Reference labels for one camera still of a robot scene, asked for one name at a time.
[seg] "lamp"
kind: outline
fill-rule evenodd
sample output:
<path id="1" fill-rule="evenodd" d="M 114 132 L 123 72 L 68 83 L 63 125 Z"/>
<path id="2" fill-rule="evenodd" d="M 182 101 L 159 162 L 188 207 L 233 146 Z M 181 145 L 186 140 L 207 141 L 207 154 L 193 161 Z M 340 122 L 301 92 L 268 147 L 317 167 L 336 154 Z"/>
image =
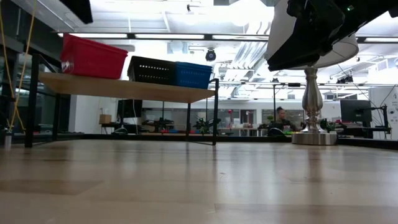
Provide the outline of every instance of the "lamp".
<path id="1" fill-rule="evenodd" d="M 288 0 L 280 0 L 275 6 L 275 16 L 271 25 L 271 33 L 268 40 L 266 59 L 269 60 L 293 34 L 296 18 L 286 13 Z M 359 52 L 355 34 L 345 37 L 333 46 L 333 50 L 320 57 L 314 68 L 323 68 L 336 65 L 353 58 Z M 291 70 L 303 70 L 307 66 L 288 68 Z"/>
<path id="2" fill-rule="evenodd" d="M 270 61 L 270 58 L 285 44 L 285 42 L 293 34 L 296 24 L 296 18 L 287 14 L 287 6 L 289 0 L 280 0 L 275 6 L 275 16 L 273 23 L 271 25 L 271 33 L 269 36 L 266 59 Z M 298 46 L 300 41 L 293 47 L 297 49 L 308 49 L 313 50 L 312 46 Z M 286 61 L 280 60 L 283 57 L 278 55 L 278 59 L 272 58 L 269 62 L 270 70 L 280 70 L 280 69 L 292 69 L 292 70 L 304 70 L 306 76 L 305 93 L 302 100 L 302 106 L 307 114 L 306 128 L 300 133 L 293 134 L 292 142 L 294 144 L 310 144 L 310 145 L 333 145 L 336 144 L 337 135 L 327 133 L 320 127 L 318 116 L 320 110 L 323 107 L 322 95 L 318 89 L 317 85 L 317 71 L 318 68 L 327 67 L 331 65 L 336 65 L 338 63 L 344 62 L 352 57 L 354 57 L 358 51 L 358 44 L 356 42 L 355 35 L 350 37 L 345 37 L 341 41 L 333 45 L 333 49 L 327 54 L 321 56 L 308 55 L 308 57 L 302 57 L 301 52 L 295 52 L 296 49 L 284 48 L 283 52 L 290 58 L 288 63 Z"/>

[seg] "black plastic crate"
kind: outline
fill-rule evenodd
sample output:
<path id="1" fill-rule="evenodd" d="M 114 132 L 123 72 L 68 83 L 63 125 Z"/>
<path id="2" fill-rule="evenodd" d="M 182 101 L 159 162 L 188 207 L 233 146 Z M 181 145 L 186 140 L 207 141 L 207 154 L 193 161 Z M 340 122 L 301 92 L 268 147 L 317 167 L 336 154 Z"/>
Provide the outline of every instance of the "black plastic crate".
<path id="1" fill-rule="evenodd" d="M 175 62 L 132 56 L 127 75 L 130 81 L 176 85 L 176 68 Z"/>

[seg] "person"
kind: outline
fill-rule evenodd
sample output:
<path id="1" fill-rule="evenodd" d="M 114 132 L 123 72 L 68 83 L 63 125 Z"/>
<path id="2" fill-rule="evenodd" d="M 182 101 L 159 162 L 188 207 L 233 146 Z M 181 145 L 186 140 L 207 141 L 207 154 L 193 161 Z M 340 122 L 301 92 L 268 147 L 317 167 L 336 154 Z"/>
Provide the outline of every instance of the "person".
<path id="1" fill-rule="evenodd" d="M 281 131 L 284 131 L 284 129 L 290 129 L 291 131 L 296 130 L 295 125 L 286 119 L 286 111 L 282 107 L 278 107 L 276 112 L 278 113 L 278 119 L 276 119 L 276 122 L 272 125 L 273 128 L 277 128 Z"/>

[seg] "cardboard box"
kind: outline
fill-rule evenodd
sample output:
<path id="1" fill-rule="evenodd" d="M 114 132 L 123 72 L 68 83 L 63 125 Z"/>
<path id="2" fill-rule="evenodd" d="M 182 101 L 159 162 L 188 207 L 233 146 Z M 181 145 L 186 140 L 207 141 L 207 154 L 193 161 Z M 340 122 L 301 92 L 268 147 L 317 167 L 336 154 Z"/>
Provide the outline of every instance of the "cardboard box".
<path id="1" fill-rule="evenodd" d="M 110 122 L 112 122 L 112 115 L 109 114 L 99 115 L 99 124 L 109 124 Z"/>

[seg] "wooden shelf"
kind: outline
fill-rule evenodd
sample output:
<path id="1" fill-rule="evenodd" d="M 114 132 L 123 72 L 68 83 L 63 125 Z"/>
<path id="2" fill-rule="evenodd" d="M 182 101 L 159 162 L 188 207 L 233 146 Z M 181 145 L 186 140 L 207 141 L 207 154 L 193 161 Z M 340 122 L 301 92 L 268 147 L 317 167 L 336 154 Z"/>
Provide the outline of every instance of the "wooden shelf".
<path id="1" fill-rule="evenodd" d="M 56 93 L 71 95 L 194 103 L 215 94 L 213 90 L 49 72 L 40 72 L 39 80 Z"/>

